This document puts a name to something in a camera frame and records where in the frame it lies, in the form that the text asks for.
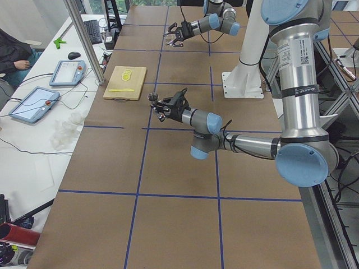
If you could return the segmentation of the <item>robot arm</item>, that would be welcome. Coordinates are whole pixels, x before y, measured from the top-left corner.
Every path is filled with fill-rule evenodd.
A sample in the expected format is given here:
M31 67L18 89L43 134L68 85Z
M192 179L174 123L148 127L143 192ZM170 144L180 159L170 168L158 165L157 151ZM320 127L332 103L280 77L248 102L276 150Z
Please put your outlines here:
M159 100L149 94L159 120L167 118L194 128L191 155L203 160L223 149L274 159L279 174L299 187L322 183L338 164L338 153L324 124L334 115L319 113L314 42L329 34L331 1L264 1L261 19L277 45L284 129L278 138L248 137L225 130L220 116L194 109L185 90Z
M183 20L181 25L173 23L163 35L165 44L172 47L182 47L183 41L210 30L236 36L240 24L236 21L236 10L225 1L204 1L204 17L188 22Z

